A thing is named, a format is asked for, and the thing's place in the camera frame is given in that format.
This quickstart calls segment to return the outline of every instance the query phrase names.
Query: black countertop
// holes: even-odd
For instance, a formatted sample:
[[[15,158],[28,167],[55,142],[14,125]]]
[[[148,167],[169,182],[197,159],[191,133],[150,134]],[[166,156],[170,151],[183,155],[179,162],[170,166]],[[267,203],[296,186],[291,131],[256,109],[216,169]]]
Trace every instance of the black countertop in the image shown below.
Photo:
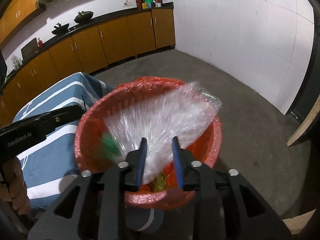
[[[90,22],[81,25],[81,24],[77,24],[71,28],[68,29],[68,32],[64,35],[61,36],[54,36],[51,39],[47,40],[46,42],[44,42],[43,44],[43,48],[41,50],[39,50],[36,54],[34,54],[32,57],[30,57],[27,60],[23,61],[23,64],[17,69],[17,70],[13,70],[10,73],[10,76],[7,77],[5,83],[4,83],[4,87],[6,87],[6,85],[12,80],[12,78],[14,78],[14,76],[26,65],[28,64],[31,60],[33,60],[36,56],[38,56],[39,54],[41,54],[42,52],[44,52],[45,50],[49,49],[50,47],[52,47],[53,45],[57,44],[59,41],[62,41],[63,39],[83,30],[86,29],[90,26],[94,26],[97,25],[101,22],[116,18],[116,17],[120,17],[120,16],[124,16],[124,15],[128,15],[128,14],[133,14],[133,13],[139,13],[139,12],[146,12],[146,11],[151,11],[151,10],[158,10],[158,9],[173,9],[173,2],[169,2],[169,3],[164,3],[162,4],[162,7],[153,7],[153,8],[147,8],[147,9],[138,9],[138,8],[129,8],[129,9],[125,9],[125,10],[120,10],[120,11],[116,11],[116,12],[111,12],[111,13],[107,13],[104,15],[100,15],[97,16],[95,18],[92,18],[90,20]]]

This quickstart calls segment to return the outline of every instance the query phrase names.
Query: human hand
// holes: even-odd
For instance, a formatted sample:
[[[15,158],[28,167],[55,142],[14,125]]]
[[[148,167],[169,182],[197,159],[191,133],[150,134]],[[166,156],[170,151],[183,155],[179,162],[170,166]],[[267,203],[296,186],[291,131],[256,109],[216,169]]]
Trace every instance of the human hand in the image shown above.
[[[17,157],[12,161],[15,178],[9,185],[9,190],[5,184],[0,184],[0,198],[4,201],[12,201],[13,209],[19,215],[27,214],[30,209],[30,200],[27,196],[27,185],[24,183],[21,163]]]

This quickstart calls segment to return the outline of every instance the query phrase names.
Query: blue gripper pad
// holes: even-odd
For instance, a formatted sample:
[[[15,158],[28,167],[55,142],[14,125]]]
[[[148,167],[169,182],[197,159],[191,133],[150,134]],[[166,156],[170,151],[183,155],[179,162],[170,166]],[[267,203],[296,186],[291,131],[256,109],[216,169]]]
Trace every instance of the blue gripper pad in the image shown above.
[[[172,139],[172,152],[173,152],[173,164],[174,169],[176,171],[176,178],[177,183],[179,187],[183,190],[183,170],[182,170],[182,164],[181,159],[179,155],[180,145],[177,137],[173,137]]]
[[[139,166],[138,166],[138,172],[137,172],[137,178],[136,178],[136,187],[140,188],[141,184],[142,184],[142,176],[143,176],[143,172],[144,172],[144,165],[146,163],[146,157],[147,157],[147,148],[148,143],[147,143],[147,139],[146,138],[142,138],[141,139],[141,143],[140,143],[140,162],[139,162]]]

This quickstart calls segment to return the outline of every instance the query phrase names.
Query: trash bin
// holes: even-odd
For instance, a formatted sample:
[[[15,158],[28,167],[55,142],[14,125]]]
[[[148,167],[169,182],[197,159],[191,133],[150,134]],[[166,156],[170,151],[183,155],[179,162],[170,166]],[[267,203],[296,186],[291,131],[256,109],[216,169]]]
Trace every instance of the trash bin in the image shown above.
[[[79,169],[102,172],[111,167],[112,163],[109,160],[101,159],[95,154],[95,149],[99,147],[105,132],[103,120],[105,117],[135,102],[160,95],[184,84],[177,79],[141,77],[134,82],[119,85],[96,102],[82,116],[78,124],[75,156]],[[187,149],[197,160],[201,160],[212,168],[220,153],[221,141],[221,122],[216,116],[203,135]],[[140,208],[171,210],[183,206],[194,197],[195,192],[182,192],[177,186],[172,163],[164,168],[163,173],[167,176],[169,189],[150,192],[147,187],[142,187],[135,193],[125,192],[125,204]]]

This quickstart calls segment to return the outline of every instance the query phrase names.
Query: blue and white cloth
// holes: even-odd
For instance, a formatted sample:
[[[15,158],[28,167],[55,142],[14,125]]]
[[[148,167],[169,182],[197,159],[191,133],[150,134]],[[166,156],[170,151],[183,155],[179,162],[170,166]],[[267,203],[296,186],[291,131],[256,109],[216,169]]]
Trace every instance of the blue and white cloth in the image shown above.
[[[14,122],[64,106],[89,109],[112,88],[85,73],[59,81],[24,106]],[[74,154],[78,121],[58,127],[47,139],[19,154],[34,213],[44,211],[80,173]]]

